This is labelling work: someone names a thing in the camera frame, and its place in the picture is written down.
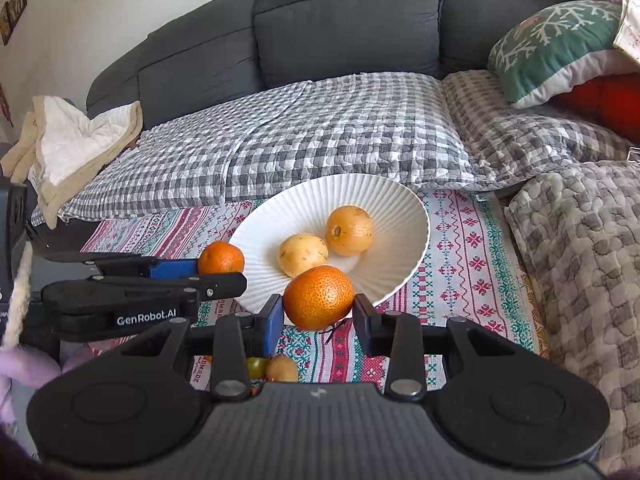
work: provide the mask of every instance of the ribbed plate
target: ribbed plate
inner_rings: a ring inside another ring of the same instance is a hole
[[[427,211],[408,188],[382,176],[347,173],[315,178],[268,199],[236,229],[231,243],[244,254],[246,292],[238,303],[257,313],[290,278],[280,270],[278,247],[289,235],[324,238],[324,224],[342,205],[363,208],[373,219],[372,247],[349,258],[330,252],[328,265],[343,270],[356,292],[373,305],[395,294],[424,258],[430,236]]]

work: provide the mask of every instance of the white wall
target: white wall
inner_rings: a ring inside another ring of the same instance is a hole
[[[0,44],[0,82],[16,139],[31,97],[53,94],[84,109],[94,78],[146,35],[209,0],[27,0],[7,46]]]

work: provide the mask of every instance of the beige blanket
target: beige blanket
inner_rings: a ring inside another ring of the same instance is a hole
[[[135,143],[142,130],[142,108],[136,101],[90,120],[59,97],[33,98],[18,143],[0,160],[2,173],[23,183],[33,166],[38,205],[53,229],[58,211],[100,169]]]

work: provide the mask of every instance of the orange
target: orange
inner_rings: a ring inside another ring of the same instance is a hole
[[[244,254],[235,245],[228,242],[209,244],[198,258],[199,274],[242,272],[243,270]]]
[[[352,303],[351,282],[341,270],[327,265],[299,274],[282,297],[287,316],[302,330],[324,330],[346,316]]]

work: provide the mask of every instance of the sofa backrest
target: sofa backrest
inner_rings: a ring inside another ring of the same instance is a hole
[[[105,69],[95,117],[139,99],[151,128],[306,79],[484,68],[494,43],[566,0],[213,0],[167,23]]]

